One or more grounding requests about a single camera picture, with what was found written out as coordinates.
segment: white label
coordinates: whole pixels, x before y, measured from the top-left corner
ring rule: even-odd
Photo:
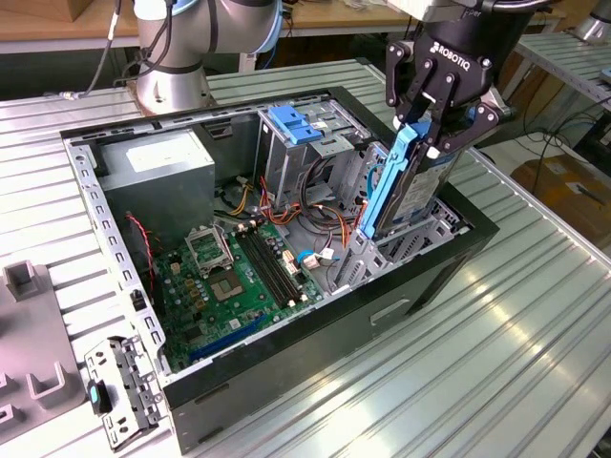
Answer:
[[[550,169],[556,175],[566,174],[566,169],[562,166],[562,164],[558,164],[557,162],[550,162],[545,165],[547,165],[547,168]]]
[[[452,161],[449,161],[436,167],[431,167],[426,172],[416,175],[411,182],[408,192],[405,193],[394,219],[409,216],[414,211],[424,208],[429,203],[432,193],[434,193],[439,185],[439,176],[451,165]]]
[[[575,183],[566,183],[566,185],[569,187],[569,189],[571,191],[573,191],[575,194],[582,194],[582,192],[579,190],[579,188],[583,188],[585,189],[585,186],[583,186],[581,183],[579,182],[575,182]]]
[[[310,124],[314,129],[324,129],[327,127],[327,124],[324,121],[312,122]]]
[[[332,260],[333,259],[333,249],[332,248],[323,249],[323,251],[321,251],[321,257],[324,260]]]
[[[166,165],[178,164],[189,158],[193,151],[193,140],[190,136],[179,136],[163,140],[154,145],[135,146],[127,152],[134,172],[157,169]]]

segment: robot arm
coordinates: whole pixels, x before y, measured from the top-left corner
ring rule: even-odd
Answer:
[[[140,46],[151,50],[144,52],[137,97],[156,114],[205,106],[201,57],[269,51],[283,22],[282,0],[136,0],[134,12]]]

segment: red cable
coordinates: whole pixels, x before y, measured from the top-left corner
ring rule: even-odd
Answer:
[[[149,261],[149,276],[151,277],[151,294],[152,294],[153,292],[153,255],[151,254],[151,245],[149,243],[149,238],[146,235],[144,226],[140,224],[140,221],[138,221],[136,218],[134,218],[129,213],[125,215],[125,218],[127,218],[129,221],[131,221],[133,224],[137,226],[137,228],[140,230],[140,234],[142,234],[142,237],[144,238],[144,244],[146,245],[146,256]]]

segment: aluminum extrusion table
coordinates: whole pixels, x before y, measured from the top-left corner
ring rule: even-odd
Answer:
[[[220,102],[341,84],[390,123],[383,82],[355,61],[210,80]],[[138,116],[124,90],[0,102],[0,263],[49,265],[81,367],[131,329],[57,131]],[[500,227],[485,251],[407,322],[189,456],[587,455],[611,425],[611,263],[477,151],[452,183]],[[43,454],[113,456],[87,404],[0,446]],[[178,448],[163,423],[123,454]]]
[[[524,60],[508,83],[503,97],[508,98],[533,65],[557,77],[593,102],[611,109],[611,85],[602,81],[600,71],[611,67],[611,44],[588,45],[566,32],[523,35],[515,51]]]

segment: blue plastic bracket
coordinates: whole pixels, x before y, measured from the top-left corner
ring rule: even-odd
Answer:
[[[365,209],[365,214],[359,224],[359,229],[368,239],[371,239],[373,234],[375,234],[375,221],[378,219],[384,204],[388,200],[392,184],[408,168],[408,163],[410,162],[408,150],[411,143],[415,139],[423,137],[430,127],[430,122],[418,122],[406,125],[397,134],[384,163],[384,172],[382,172],[380,181],[373,191],[373,195]]]
[[[267,113],[293,145],[301,145],[323,137],[322,132],[309,125],[303,114],[289,105],[272,107]]]

